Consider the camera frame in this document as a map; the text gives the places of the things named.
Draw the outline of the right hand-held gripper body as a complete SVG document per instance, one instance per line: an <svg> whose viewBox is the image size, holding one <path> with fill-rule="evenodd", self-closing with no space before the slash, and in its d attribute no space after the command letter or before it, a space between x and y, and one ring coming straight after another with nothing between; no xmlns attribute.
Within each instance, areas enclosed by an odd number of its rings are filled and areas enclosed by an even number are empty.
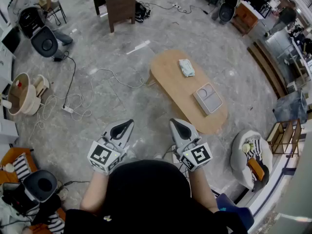
<svg viewBox="0 0 312 234"><path fill-rule="evenodd" d="M212 153L207 142L200 143L201 136L185 143L181 147L175 149L178 160L193 172L204 166L212 159Z"/></svg>

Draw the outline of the person's right forearm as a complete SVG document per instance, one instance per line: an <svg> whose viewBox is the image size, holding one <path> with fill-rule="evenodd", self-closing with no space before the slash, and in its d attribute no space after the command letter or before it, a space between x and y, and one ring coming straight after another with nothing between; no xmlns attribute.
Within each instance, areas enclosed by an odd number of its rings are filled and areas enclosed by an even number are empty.
<svg viewBox="0 0 312 234"><path fill-rule="evenodd" d="M215 196L208 184L203 168L189 171L192 198L212 213L219 211Z"/></svg>

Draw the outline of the wooden coffee table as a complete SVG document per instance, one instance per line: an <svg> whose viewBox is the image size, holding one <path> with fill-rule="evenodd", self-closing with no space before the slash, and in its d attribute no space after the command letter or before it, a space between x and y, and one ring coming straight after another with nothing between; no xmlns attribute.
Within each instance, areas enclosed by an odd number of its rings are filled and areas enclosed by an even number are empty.
<svg viewBox="0 0 312 234"><path fill-rule="evenodd" d="M195 70L193 77L184 76L178 63L180 59L188 59L191 62ZM216 86L185 52L171 49L154 56L150 64L148 82L152 80L156 81L174 102L179 116L194 125L197 131L212 135L217 133L226 122L228 116L226 103L207 115L193 96L194 92L207 83L214 88Z"/></svg>

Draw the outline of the white divided tray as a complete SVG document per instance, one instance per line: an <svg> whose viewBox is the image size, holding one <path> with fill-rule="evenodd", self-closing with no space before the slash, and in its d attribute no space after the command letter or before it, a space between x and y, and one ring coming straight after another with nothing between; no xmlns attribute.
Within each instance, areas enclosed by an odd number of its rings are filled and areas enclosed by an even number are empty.
<svg viewBox="0 0 312 234"><path fill-rule="evenodd" d="M193 96L206 115L214 113L223 104L221 97L210 83L197 89Z"/></svg>

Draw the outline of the striped cushion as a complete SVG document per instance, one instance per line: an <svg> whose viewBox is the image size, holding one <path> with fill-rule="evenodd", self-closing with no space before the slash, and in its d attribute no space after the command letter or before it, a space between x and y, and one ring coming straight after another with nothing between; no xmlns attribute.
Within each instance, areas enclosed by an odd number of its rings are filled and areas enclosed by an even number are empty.
<svg viewBox="0 0 312 234"><path fill-rule="evenodd" d="M247 160L254 158L259 164L263 164L260 138L260 135L253 135L245 139L244 144L249 144L250 147L250 150L246 153Z"/></svg>

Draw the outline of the orange cushion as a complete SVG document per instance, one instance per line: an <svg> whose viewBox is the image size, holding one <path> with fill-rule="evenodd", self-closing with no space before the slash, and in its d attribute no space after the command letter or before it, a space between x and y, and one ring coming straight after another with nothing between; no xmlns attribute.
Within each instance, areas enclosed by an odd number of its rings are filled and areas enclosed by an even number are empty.
<svg viewBox="0 0 312 234"><path fill-rule="evenodd" d="M257 178L257 180L262 181L265 175L265 172L261 168L260 164L253 157L248 160L248 166L251 169L252 173Z"/></svg>

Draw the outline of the person's black shirt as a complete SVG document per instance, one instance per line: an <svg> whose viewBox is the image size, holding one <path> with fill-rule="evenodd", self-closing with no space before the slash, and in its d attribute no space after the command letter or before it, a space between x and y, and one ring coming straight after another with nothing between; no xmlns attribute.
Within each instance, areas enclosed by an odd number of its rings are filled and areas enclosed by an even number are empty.
<svg viewBox="0 0 312 234"><path fill-rule="evenodd" d="M189 176L169 162L123 163L108 176L100 212L68 210L64 234L248 234L235 213L192 198Z"/></svg>

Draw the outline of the pale wet wipes pack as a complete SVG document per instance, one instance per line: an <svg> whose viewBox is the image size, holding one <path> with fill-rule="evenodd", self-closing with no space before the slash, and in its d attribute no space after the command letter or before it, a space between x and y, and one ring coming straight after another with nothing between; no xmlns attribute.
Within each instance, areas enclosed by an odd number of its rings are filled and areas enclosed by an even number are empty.
<svg viewBox="0 0 312 234"><path fill-rule="evenodd" d="M180 59L178 63L185 77L195 76L195 70L188 59Z"/></svg>

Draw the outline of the blue padded chair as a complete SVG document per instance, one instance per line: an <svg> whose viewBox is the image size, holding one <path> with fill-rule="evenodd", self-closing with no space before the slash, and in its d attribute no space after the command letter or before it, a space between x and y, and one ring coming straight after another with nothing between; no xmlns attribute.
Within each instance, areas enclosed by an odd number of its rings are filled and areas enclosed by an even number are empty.
<svg viewBox="0 0 312 234"><path fill-rule="evenodd" d="M216 202L219 210L238 215L247 231L254 224L253 214L248 207L238 207L225 194L220 194Z"/></svg>

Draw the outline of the striped pillow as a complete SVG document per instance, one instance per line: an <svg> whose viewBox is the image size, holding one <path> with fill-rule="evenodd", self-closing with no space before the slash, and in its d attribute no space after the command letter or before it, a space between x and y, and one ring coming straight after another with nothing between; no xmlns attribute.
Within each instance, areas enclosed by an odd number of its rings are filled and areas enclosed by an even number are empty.
<svg viewBox="0 0 312 234"><path fill-rule="evenodd" d="M23 182L23 180L32 173L29 157L30 155L22 153L13 161L13 166L20 182Z"/></svg>

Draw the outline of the beige small stool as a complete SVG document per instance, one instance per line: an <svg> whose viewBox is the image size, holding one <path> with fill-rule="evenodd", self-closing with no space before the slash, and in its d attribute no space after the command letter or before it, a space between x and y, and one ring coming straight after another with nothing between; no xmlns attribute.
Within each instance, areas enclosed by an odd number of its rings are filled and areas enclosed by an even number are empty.
<svg viewBox="0 0 312 234"><path fill-rule="evenodd" d="M49 81L43 75L38 75L35 78L33 85L36 89L36 96L38 98L41 98L46 89L49 89L50 87Z"/></svg>

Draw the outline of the wooden shelf rack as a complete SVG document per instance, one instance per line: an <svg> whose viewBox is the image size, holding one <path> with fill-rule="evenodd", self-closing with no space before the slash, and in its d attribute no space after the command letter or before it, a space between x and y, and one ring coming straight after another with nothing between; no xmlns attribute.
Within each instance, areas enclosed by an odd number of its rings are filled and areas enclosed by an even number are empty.
<svg viewBox="0 0 312 234"><path fill-rule="evenodd" d="M277 122L267 137L273 155L299 156L300 119Z"/></svg>

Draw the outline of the white appliance box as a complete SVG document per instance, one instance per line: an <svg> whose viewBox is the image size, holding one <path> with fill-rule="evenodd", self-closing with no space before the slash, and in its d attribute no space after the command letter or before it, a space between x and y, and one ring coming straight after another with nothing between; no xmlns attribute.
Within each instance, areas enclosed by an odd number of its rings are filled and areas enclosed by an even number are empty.
<svg viewBox="0 0 312 234"><path fill-rule="evenodd" d="M0 118L0 144L13 144L18 137L15 122Z"/></svg>

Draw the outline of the blue grey marble slab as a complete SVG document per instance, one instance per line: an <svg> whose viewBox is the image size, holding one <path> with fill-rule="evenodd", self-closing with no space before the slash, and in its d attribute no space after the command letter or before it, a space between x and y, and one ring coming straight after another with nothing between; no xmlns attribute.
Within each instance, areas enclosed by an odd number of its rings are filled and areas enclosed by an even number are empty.
<svg viewBox="0 0 312 234"><path fill-rule="evenodd" d="M308 105L302 90L297 90L281 97L273 109L274 116L278 122L300 120L306 123L308 120Z"/></svg>

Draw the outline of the brown wooden cabinet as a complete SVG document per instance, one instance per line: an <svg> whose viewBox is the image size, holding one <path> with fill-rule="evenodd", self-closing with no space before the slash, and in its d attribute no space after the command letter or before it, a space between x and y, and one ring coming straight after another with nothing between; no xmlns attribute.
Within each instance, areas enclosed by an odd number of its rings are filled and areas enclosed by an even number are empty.
<svg viewBox="0 0 312 234"><path fill-rule="evenodd" d="M242 34L248 34L258 23L257 16L242 3L236 8L231 24Z"/></svg>

